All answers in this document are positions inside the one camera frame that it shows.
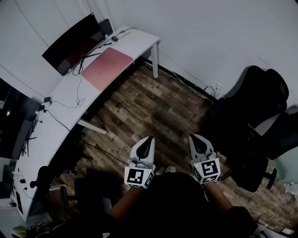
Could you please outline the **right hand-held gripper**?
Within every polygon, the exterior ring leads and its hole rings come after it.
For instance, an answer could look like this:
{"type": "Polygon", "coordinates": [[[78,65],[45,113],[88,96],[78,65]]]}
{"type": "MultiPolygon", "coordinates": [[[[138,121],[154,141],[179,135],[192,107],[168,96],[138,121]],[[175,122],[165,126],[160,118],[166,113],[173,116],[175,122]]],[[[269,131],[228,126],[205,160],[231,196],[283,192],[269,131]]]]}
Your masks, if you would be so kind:
{"type": "Polygon", "coordinates": [[[189,145],[191,171],[198,182],[205,184],[217,180],[221,174],[219,158],[216,157],[210,141],[199,134],[191,134],[189,145]]]}

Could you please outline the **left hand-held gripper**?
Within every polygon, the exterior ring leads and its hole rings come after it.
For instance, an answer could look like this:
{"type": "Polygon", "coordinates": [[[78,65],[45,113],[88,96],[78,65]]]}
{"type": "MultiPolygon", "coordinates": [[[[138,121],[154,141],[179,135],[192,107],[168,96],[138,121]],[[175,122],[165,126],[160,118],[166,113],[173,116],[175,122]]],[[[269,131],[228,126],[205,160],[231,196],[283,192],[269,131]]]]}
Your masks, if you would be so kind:
{"type": "Polygon", "coordinates": [[[130,163],[125,167],[124,183],[132,188],[147,189],[156,166],[154,162],[155,139],[147,136],[138,141],[131,149],[130,163]]]}

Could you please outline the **red desk mat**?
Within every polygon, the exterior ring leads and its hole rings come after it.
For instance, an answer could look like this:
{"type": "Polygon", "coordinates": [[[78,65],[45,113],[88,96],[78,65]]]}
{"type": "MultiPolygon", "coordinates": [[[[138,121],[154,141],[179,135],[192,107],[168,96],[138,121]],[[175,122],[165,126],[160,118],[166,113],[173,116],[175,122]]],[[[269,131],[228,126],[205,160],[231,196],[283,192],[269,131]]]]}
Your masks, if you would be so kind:
{"type": "Polygon", "coordinates": [[[109,47],[81,75],[98,91],[103,91],[132,61],[132,57],[109,47]]]}

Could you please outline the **person's left forearm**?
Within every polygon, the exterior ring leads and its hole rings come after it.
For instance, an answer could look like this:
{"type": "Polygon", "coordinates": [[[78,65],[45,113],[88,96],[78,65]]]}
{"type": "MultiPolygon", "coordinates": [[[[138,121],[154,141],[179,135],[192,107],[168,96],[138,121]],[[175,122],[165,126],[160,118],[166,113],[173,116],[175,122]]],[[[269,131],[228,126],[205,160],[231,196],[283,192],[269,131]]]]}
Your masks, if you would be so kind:
{"type": "Polygon", "coordinates": [[[109,210],[108,214],[115,220],[122,220],[142,194],[143,189],[131,187],[123,197],[109,210]]]}

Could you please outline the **person's right forearm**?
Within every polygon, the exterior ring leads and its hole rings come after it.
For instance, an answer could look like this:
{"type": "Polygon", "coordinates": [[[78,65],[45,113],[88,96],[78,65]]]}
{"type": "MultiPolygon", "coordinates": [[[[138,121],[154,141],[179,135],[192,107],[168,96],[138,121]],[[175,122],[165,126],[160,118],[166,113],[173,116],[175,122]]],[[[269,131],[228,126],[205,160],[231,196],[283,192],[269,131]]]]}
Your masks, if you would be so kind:
{"type": "Polygon", "coordinates": [[[208,200],[221,212],[227,212],[233,207],[215,182],[203,184],[208,200]]]}

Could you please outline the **white desk crossbar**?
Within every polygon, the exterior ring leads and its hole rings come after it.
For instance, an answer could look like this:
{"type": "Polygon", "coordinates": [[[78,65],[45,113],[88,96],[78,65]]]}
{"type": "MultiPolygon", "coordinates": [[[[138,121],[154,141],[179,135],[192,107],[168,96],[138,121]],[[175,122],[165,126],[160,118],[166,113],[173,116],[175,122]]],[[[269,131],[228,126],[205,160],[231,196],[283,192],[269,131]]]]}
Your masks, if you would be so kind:
{"type": "Polygon", "coordinates": [[[103,134],[103,135],[106,135],[108,133],[106,130],[101,129],[101,128],[98,128],[98,127],[94,126],[93,124],[91,124],[91,123],[89,123],[89,122],[87,122],[87,121],[85,121],[83,119],[79,119],[77,121],[77,124],[78,125],[81,125],[81,126],[83,126],[85,128],[88,128],[90,130],[93,130],[95,132],[98,132],[100,134],[103,134]]]}

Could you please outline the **person's black clothing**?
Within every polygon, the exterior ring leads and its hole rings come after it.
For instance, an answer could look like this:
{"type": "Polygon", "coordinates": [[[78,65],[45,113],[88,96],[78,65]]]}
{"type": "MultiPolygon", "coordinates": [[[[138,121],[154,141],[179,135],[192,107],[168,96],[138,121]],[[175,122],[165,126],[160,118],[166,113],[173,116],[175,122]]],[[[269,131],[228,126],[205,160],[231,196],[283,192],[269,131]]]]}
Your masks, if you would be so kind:
{"type": "Polygon", "coordinates": [[[246,208],[218,210],[186,173],[156,175],[122,220],[80,213],[60,238],[250,238],[257,229],[246,208]]]}

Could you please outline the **black office chair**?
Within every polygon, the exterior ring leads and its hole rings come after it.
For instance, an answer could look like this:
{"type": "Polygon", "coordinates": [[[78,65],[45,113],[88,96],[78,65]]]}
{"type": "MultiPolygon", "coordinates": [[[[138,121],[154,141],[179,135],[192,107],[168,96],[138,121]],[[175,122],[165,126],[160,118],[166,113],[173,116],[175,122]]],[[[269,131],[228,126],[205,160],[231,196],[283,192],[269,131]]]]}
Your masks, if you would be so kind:
{"type": "Polygon", "coordinates": [[[269,160],[275,160],[282,154],[298,146],[298,112],[280,114],[267,132],[247,142],[239,164],[232,170],[231,177],[238,186],[249,192],[256,192],[263,178],[269,180],[267,189],[271,189],[277,175],[277,169],[267,173],[269,160]]]}
{"type": "MultiPolygon", "coordinates": [[[[30,188],[37,188],[37,194],[47,194],[54,187],[50,185],[54,178],[54,171],[49,166],[42,166],[37,174],[36,180],[30,182],[30,188]]],[[[66,185],[59,185],[61,201],[68,207],[69,201],[76,201],[78,210],[87,212],[89,210],[96,212],[108,212],[112,208],[110,198],[105,194],[103,186],[90,179],[77,178],[74,180],[75,195],[68,195],[66,185]]]]}
{"type": "Polygon", "coordinates": [[[241,148],[253,129],[286,110],[288,97],[288,86],[277,71],[248,67],[236,92],[218,99],[210,110],[212,144],[221,152],[241,148]]]}

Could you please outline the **white desk leg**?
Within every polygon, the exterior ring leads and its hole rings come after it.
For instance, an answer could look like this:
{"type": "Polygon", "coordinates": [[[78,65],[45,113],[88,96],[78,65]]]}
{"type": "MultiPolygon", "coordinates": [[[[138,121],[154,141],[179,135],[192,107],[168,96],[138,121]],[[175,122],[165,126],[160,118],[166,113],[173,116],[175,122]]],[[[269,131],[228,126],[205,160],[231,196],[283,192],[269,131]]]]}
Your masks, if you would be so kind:
{"type": "Polygon", "coordinates": [[[155,43],[151,48],[151,59],[153,67],[153,77],[158,78],[158,55],[157,55],[157,44],[155,43]]]}

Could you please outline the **white power strip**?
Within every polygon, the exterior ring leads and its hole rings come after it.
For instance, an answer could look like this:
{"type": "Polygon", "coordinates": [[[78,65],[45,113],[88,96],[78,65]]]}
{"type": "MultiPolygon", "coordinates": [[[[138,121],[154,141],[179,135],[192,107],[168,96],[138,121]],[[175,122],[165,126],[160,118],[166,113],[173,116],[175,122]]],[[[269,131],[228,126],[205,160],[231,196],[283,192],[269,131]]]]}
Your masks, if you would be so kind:
{"type": "Polygon", "coordinates": [[[43,101],[41,105],[44,105],[45,106],[45,110],[44,111],[39,111],[39,108],[38,108],[38,110],[35,111],[35,114],[37,115],[39,112],[46,113],[47,112],[47,109],[52,105],[52,103],[53,103],[53,100],[51,100],[51,102],[47,102],[47,103],[44,103],[44,101],[43,101]]]}

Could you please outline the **black computer monitor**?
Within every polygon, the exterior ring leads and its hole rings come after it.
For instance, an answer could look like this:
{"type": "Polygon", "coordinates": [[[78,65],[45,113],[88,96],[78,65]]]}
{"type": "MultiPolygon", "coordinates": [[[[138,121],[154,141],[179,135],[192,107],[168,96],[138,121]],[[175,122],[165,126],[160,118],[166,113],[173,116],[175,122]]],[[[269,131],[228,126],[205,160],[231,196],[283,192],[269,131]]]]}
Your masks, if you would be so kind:
{"type": "Polygon", "coordinates": [[[89,14],[57,39],[42,57],[64,76],[103,39],[94,14],[89,14]]]}
{"type": "Polygon", "coordinates": [[[28,143],[30,140],[35,139],[31,135],[34,132],[35,126],[38,123],[36,119],[33,121],[24,120],[20,130],[15,139],[14,148],[12,151],[12,159],[18,160],[20,156],[28,155],[28,143]]]}

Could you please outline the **black flat panel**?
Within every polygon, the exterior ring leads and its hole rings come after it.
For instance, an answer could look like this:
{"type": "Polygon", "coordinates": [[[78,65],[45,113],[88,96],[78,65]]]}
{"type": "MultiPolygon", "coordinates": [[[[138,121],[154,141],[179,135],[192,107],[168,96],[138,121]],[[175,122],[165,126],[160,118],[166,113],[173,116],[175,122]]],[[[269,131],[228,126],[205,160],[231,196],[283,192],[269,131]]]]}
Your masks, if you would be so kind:
{"type": "Polygon", "coordinates": [[[99,25],[101,33],[103,34],[103,36],[105,38],[106,38],[106,35],[110,36],[114,32],[109,19],[105,19],[105,20],[99,22],[98,25],[99,25]]]}

